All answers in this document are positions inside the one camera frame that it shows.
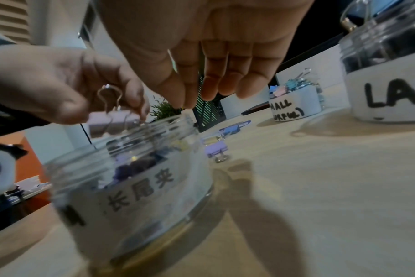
binder clip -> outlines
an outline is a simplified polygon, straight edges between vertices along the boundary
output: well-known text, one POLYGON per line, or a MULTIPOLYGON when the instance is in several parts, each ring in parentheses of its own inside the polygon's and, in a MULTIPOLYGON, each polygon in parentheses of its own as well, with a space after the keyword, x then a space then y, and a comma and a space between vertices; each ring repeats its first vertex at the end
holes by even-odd
POLYGON ((133 114, 130 110, 122 110, 120 102, 123 96, 124 93, 120 88, 110 84, 102 86, 97 91, 98 99, 104 104, 104 112, 91 113, 89 117, 88 126, 92 138, 124 134, 141 125, 138 115, 133 114), (118 94, 114 107, 109 107, 109 103, 102 95, 104 91, 109 89, 118 94))

wooden table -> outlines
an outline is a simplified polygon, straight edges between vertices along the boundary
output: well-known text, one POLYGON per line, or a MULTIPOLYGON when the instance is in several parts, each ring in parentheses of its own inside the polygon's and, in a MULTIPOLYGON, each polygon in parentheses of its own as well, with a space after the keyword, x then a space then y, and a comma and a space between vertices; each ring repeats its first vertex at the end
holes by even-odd
MULTIPOLYGON (((326 110, 226 140, 216 194, 194 228, 135 276, 415 277, 415 125, 356 121, 342 85, 326 110)), ((48 205, 0 233, 0 276, 82 277, 48 205)))

table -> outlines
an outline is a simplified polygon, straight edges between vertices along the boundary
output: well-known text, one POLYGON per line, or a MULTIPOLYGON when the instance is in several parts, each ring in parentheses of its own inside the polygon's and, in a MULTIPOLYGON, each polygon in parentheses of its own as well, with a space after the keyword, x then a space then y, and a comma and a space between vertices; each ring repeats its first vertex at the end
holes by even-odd
MULTIPOLYGON (((415 277, 415 124, 355 120, 344 86, 327 108, 275 123, 270 110, 226 142, 215 202, 135 276, 415 277)), ((0 233, 0 276, 87 276, 48 205, 0 233)))

glass jar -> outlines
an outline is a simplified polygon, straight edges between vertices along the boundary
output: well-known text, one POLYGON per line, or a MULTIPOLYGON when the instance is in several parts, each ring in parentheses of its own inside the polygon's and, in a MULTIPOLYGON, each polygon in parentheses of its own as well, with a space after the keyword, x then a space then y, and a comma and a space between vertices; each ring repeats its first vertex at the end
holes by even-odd
POLYGON ((207 162, 191 119, 176 116, 80 148, 45 168, 52 203, 79 252, 101 268, 189 222, 212 189, 207 162))
POLYGON ((415 0, 353 27, 340 48, 354 116, 373 122, 415 121, 415 0))

jar mouth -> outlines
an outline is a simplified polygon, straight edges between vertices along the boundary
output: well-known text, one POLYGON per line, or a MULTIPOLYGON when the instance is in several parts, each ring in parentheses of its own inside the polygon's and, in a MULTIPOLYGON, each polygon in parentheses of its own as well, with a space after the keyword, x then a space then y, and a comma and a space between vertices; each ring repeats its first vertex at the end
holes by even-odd
POLYGON ((139 159, 196 132, 189 116, 176 115, 57 157, 44 165, 45 173, 55 189, 62 189, 93 179, 99 172, 115 169, 116 157, 121 154, 127 159, 139 159))
POLYGON ((381 44, 410 28, 415 28, 415 0, 403 1, 342 38, 342 59, 354 54, 359 48, 381 44))

